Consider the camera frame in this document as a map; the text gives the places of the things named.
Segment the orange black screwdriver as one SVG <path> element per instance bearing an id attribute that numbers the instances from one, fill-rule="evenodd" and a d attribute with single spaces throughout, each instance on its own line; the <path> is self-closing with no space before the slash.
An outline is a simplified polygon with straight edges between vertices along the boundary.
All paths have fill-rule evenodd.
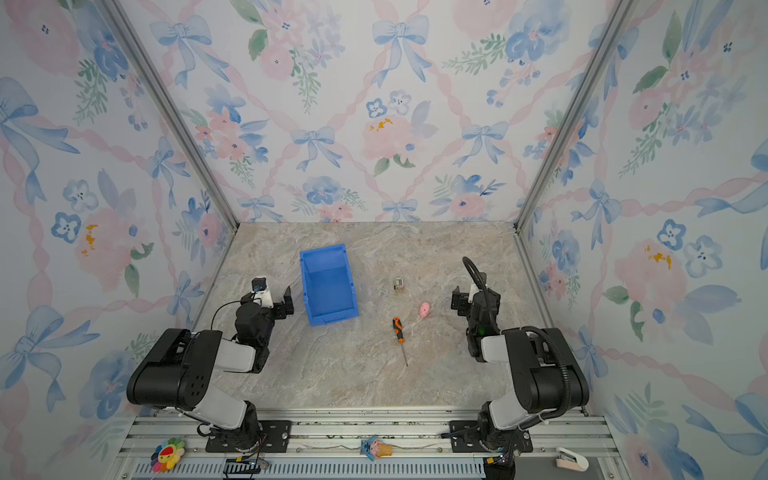
<path id="1" fill-rule="evenodd" d="M 392 319 L 392 326 L 393 326 L 393 330 L 394 330 L 395 335 L 396 335 L 397 342 L 400 345 L 400 348 L 401 348 L 401 351 L 402 351 L 402 354 L 403 354 L 404 363 L 405 363 L 406 366 L 408 366 L 409 363 L 408 363 L 408 358 L 407 358 L 407 354 L 406 354 L 406 351 L 405 351 L 405 336 L 404 336 L 403 325 L 402 325 L 401 319 L 399 317 L 393 318 Z"/>

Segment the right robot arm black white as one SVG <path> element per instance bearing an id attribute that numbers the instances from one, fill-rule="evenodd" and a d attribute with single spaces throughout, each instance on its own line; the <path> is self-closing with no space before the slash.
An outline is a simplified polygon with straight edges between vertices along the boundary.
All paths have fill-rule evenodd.
<path id="1" fill-rule="evenodd" d="M 557 328 L 502 330 L 501 296 L 491 289 L 456 288 L 450 308 L 466 318 L 468 351 L 480 363 L 509 367 L 512 389 L 483 404 L 477 419 L 451 421 L 441 436 L 455 453 L 531 453 L 530 430 L 587 405 L 590 389 L 568 342 Z"/>

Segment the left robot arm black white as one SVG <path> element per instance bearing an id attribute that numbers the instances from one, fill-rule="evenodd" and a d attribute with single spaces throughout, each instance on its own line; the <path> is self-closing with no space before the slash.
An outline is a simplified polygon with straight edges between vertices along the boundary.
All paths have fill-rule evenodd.
<path id="1" fill-rule="evenodd" d="M 218 370 L 263 371 L 276 322 L 294 313 L 291 290 L 274 301 L 266 279 L 257 277 L 251 291 L 235 303 L 236 334 L 231 340 L 220 330 L 167 329 L 131 375 L 127 399 L 196 420 L 208 453 L 285 453 L 292 422 L 259 419 L 252 402 L 218 388 L 212 376 Z"/>

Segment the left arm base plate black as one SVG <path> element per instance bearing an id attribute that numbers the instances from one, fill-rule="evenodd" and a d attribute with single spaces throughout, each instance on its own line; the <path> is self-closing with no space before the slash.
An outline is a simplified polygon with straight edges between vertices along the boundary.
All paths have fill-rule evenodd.
<path id="1" fill-rule="evenodd" d="M 252 432 L 238 433 L 213 429 L 206 453 L 286 453 L 293 423 L 290 420 L 260 420 Z"/>

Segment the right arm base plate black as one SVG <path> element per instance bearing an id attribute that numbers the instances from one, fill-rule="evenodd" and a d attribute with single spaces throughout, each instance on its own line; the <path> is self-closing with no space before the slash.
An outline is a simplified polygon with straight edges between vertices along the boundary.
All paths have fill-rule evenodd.
<path id="1" fill-rule="evenodd" d="M 480 420 L 452 420 L 443 439 L 451 442 L 453 453 L 514 454 L 533 452 L 530 434 L 519 429 L 499 430 Z"/>

